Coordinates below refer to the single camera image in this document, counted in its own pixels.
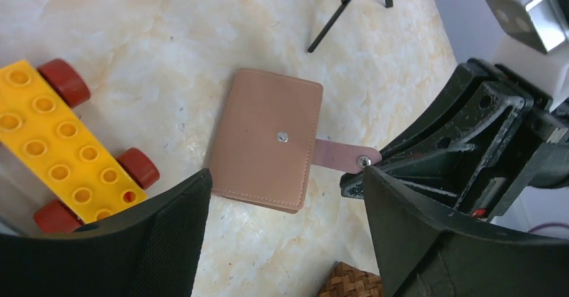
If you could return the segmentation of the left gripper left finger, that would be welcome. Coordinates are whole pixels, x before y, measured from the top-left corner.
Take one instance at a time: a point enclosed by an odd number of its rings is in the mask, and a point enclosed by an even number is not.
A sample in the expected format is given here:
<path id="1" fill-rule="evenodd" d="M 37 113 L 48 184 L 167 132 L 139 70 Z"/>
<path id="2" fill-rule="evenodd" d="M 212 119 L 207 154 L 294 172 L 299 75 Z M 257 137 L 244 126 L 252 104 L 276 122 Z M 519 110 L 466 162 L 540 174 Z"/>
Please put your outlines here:
<path id="1" fill-rule="evenodd" d="M 212 177 L 170 190 L 72 233 L 1 236 L 2 296 L 190 296 Z"/>

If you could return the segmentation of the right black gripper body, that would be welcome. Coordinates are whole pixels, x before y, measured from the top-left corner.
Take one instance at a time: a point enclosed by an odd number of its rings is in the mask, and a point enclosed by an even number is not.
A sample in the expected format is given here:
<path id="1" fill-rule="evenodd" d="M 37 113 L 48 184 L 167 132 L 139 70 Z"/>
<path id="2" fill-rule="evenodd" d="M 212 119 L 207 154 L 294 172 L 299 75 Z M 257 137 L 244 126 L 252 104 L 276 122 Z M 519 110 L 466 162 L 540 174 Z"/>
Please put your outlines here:
<path id="1" fill-rule="evenodd" d="M 502 215 L 526 186 L 568 185 L 568 104 L 550 111 L 551 97 L 517 76 L 531 86 L 532 105 L 486 81 L 450 122 L 425 140 L 477 141 L 488 149 L 487 161 L 460 204 L 469 208 L 461 211 L 467 215 Z"/>

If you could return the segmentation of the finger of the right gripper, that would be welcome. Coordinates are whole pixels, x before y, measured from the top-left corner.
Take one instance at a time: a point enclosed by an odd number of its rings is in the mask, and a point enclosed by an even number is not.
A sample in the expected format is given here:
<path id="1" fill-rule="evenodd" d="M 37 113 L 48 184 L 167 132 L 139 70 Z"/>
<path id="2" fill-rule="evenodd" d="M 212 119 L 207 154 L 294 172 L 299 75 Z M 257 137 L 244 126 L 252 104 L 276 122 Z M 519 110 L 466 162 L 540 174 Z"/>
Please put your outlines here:
<path id="1" fill-rule="evenodd" d="M 367 198 L 373 192 L 367 178 L 378 178 L 372 185 L 386 186 L 405 195 L 414 192 L 456 211 L 469 211 L 460 204 L 474 184 L 488 149 L 477 141 L 422 141 L 394 153 L 383 161 L 340 180 L 346 198 Z"/>
<path id="2" fill-rule="evenodd" d="M 516 73 L 502 65 L 480 58 L 470 58 L 457 65 L 448 82 L 428 108 L 404 132 L 380 150 L 382 158 L 411 149 L 440 130 L 464 108 L 483 82 L 494 82 L 515 96 L 533 104 L 531 86 L 522 82 Z"/>

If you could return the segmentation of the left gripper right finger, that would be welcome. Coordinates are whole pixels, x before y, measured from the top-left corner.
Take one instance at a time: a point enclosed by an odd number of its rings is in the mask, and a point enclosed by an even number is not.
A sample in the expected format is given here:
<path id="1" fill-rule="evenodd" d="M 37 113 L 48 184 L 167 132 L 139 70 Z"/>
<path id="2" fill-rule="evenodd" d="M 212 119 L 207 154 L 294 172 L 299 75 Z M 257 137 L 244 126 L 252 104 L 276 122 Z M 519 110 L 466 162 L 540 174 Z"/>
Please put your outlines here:
<path id="1" fill-rule="evenodd" d="M 567 296 L 568 242 L 469 217 L 414 192 L 364 199 L 386 296 Z"/>

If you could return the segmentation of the brown leather card holder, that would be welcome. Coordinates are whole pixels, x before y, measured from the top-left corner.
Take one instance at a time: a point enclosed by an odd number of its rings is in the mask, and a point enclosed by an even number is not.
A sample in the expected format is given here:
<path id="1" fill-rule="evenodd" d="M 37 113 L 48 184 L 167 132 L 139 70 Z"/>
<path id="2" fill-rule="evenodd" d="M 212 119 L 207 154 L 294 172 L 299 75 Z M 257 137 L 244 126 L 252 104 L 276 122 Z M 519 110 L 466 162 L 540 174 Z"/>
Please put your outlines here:
<path id="1" fill-rule="evenodd" d="M 358 174 L 379 163 L 372 147 L 317 138 L 322 98 L 318 82 L 237 70 L 208 165 L 213 194 L 296 213 L 312 166 Z"/>

